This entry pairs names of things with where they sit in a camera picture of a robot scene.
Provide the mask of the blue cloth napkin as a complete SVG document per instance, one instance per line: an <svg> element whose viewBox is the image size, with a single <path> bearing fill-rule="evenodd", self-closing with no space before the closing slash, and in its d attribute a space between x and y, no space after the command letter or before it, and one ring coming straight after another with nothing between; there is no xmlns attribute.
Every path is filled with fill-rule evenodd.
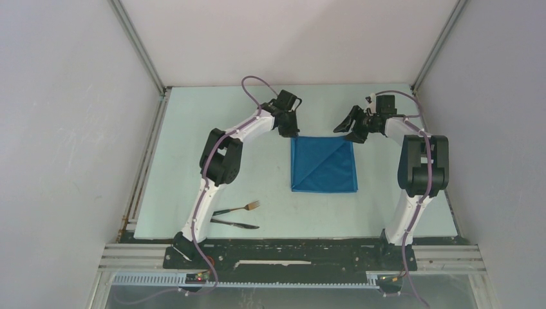
<svg viewBox="0 0 546 309"><path fill-rule="evenodd" d="M342 136L291 139L290 188L321 194L357 192L353 143Z"/></svg>

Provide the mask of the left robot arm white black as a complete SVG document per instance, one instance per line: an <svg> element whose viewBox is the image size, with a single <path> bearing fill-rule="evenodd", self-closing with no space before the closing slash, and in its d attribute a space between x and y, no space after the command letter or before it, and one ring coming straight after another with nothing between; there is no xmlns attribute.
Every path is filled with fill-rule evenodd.
<svg viewBox="0 0 546 309"><path fill-rule="evenodd" d="M186 267L196 268L202 263L205 255L200 243L207 238L216 200L239 174L244 143L275 129L284 138L298 137L296 110L301 103L301 98L281 90L276 98L257 105L241 123L226 130L211 130L200 158L196 200L185 225L173 238L178 259Z"/></svg>

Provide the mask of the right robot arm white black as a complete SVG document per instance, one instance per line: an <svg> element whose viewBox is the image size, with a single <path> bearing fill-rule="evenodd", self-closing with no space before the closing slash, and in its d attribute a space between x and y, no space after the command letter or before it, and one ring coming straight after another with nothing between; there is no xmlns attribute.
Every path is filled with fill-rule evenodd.
<svg viewBox="0 0 546 309"><path fill-rule="evenodd" d="M420 113L404 115L395 106L395 90L380 91L366 97L368 105L354 105L333 132L344 133L345 140L362 144L370 134L380 133L400 146L397 183L400 197L392 220L382 232L385 245L374 252L376 264L391 269L400 261L402 248L411 244L422 213L449 183L449 140L419 128L412 119Z"/></svg>

